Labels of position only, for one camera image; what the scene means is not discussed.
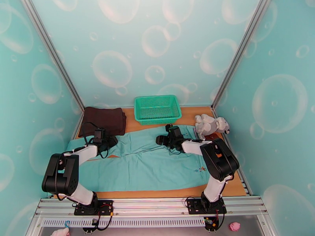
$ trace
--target gray plush toy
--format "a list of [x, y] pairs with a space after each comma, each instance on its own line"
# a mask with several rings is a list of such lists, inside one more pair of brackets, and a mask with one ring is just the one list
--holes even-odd
[[195, 121], [196, 132], [202, 140], [205, 140], [204, 136], [214, 132], [230, 133], [230, 126], [223, 117], [213, 118], [207, 114], [202, 114], [195, 116]]

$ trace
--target green plastic basket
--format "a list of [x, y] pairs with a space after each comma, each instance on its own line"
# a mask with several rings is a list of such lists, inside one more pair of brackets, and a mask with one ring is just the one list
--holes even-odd
[[170, 124], [182, 117], [174, 95], [142, 96], [135, 99], [135, 119], [141, 125]]

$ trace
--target blue wire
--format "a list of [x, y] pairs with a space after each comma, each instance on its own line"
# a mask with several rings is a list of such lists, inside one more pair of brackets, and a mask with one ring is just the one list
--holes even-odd
[[70, 220], [65, 221], [65, 227], [69, 228], [69, 225], [70, 225]]

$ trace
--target teal cloth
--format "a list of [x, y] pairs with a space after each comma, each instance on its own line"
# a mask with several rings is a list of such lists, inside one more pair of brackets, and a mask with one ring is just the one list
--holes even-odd
[[[179, 127], [185, 138], [196, 138], [193, 126]], [[93, 158], [98, 160], [83, 163], [79, 168], [79, 182], [98, 192], [176, 190], [206, 184], [209, 172], [203, 157], [190, 153], [175, 155], [169, 148], [157, 145], [156, 137], [166, 134], [165, 127], [156, 127], [117, 136], [118, 144], [108, 155], [119, 158], [98, 156]], [[84, 143], [82, 138], [72, 140], [67, 150]]]

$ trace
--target robotic arm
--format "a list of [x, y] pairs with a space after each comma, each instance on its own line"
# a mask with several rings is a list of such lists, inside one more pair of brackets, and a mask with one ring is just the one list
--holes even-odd
[[222, 139], [211, 141], [185, 139], [178, 126], [166, 125], [167, 136], [158, 136], [156, 143], [176, 149], [182, 153], [202, 155], [210, 173], [205, 190], [201, 194], [203, 211], [212, 213], [218, 204], [224, 205], [221, 194], [234, 177], [239, 162]]
[[42, 190], [67, 198], [78, 207], [84, 207], [87, 214], [98, 211], [98, 198], [79, 183], [79, 166], [85, 161], [96, 157], [102, 151], [117, 144], [115, 136], [106, 136], [104, 129], [97, 129], [92, 142], [62, 154], [53, 154], [50, 158], [42, 182]]

